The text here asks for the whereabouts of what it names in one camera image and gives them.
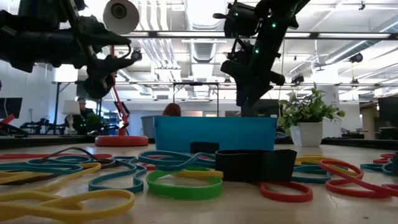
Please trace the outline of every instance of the blue plastic container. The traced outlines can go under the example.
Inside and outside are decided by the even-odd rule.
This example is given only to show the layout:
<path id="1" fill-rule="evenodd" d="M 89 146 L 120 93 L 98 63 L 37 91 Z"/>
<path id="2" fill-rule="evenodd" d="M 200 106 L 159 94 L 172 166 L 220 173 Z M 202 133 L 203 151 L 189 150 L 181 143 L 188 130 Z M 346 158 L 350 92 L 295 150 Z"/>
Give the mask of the blue plastic container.
<path id="1" fill-rule="evenodd" d="M 191 142 L 218 142 L 220 149 L 274 150 L 276 118 L 154 118 L 156 149 L 190 152 Z"/>

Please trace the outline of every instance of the wooden table surface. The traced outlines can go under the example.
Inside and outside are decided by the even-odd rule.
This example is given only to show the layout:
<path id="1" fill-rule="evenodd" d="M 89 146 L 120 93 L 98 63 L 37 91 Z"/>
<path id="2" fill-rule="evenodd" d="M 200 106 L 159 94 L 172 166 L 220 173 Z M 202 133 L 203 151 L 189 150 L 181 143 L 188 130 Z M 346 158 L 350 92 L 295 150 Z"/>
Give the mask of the wooden table surface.
<path id="1" fill-rule="evenodd" d="M 109 153 L 114 156 L 136 156 L 142 151 L 153 150 L 154 145 L 147 147 L 94 147 L 92 144 L 73 145 L 83 147 L 91 153 Z M 2 150 L 0 154 L 6 153 L 50 153 L 69 146 L 50 146 L 40 148 L 25 148 Z M 276 145 L 276 149 L 294 149 L 299 156 L 323 155 L 335 157 L 356 166 L 362 163 L 372 163 L 373 159 L 379 158 L 380 154 L 392 151 L 363 149 L 341 146 L 320 146 L 319 148 L 297 148 L 292 145 Z M 99 175 L 123 170 L 124 168 L 110 168 L 87 174 L 66 183 L 61 189 L 52 191 L 52 194 L 68 196 L 87 192 L 88 181 Z M 376 172 L 365 172 L 364 180 L 374 184 L 398 184 L 398 177 L 387 177 Z M 43 185 L 40 182 L 17 187 L 0 186 L 0 192 L 13 192 L 16 190 L 30 189 Z M 166 177 L 159 180 L 165 184 L 205 185 L 199 180 L 181 179 L 178 177 Z M 110 187 L 128 187 L 132 184 L 132 177 L 120 177 L 103 185 Z M 161 197 L 147 192 L 136 194 L 136 201 L 130 211 L 124 215 L 89 223 L 164 223 L 164 224 L 244 224 L 244 223 L 336 223 L 336 224 L 367 224 L 397 223 L 398 198 L 390 199 L 366 199 L 354 198 L 328 192 L 324 185 L 310 185 L 313 189 L 313 201 L 306 203 L 284 203 L 269 200 L 261 196 L 258 187 L 236 182 L 224 182 L 223 194 L 219 198 L 202 201 L 184 201 Z M 274 190 L 298 194 L 294 190 L 281 187 L 272 187 Z M 88 208 L 103 208 L 120 202 L 119 200 L 96 199 L 86 202 Z M 4 223 L 57 223 L 53 220 L 24 217 L 10 220 Z"/>

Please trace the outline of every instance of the black elastic band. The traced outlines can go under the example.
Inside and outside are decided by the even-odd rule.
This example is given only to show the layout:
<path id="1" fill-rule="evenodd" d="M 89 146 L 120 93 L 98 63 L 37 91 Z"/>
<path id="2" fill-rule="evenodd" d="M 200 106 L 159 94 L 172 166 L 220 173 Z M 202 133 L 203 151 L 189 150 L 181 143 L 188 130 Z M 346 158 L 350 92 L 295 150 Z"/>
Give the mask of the black elastic band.
<path id="1" fill-rule="evenodd" d="M 392 155 L 392 174 L 394 176 L 398 176 L 398 152 L 394 153 Z"/>
<path id="2" fill-rule="evenodd" d="M 216 152 L 216 170 L 223 180 L 238 182 L 290 181 L 297 152 L 290 149 L 220 150 Z"/>
<path id="3" fill-rule="evenodd" d="M 219 151 L 220 144 L 218 142 L 191 142 L 190 152 L 196 154 L 199 152 L 205 152 L 209 154 L 214 154 Z"/>

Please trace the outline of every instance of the black cable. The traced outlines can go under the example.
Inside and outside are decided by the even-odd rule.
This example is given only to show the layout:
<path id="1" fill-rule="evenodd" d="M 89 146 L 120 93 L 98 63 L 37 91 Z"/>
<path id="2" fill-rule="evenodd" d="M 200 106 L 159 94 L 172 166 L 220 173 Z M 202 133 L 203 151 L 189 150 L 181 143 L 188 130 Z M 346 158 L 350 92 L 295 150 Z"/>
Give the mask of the black cable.
<path id="1" fill-rule="evenodd" d="M 131 46 L 128 44 L 127 47 L 129 48 L 129 52 L 127 52 L 127 54 L 123 55 L 122 58 L 126 58 L 127 56 L 129 56 L 131 54 Z"/>

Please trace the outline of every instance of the lamp base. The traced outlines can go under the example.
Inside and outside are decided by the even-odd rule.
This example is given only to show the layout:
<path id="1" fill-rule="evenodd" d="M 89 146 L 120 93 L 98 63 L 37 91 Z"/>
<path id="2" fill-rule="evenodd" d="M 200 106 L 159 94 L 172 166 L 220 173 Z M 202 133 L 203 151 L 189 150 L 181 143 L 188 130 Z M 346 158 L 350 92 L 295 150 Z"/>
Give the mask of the lamp base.
<path id="1" fill-rule="evenodd" d="M 95 146 L 147 146 L 149 140 L 147 136 L 97 136 Z"/>

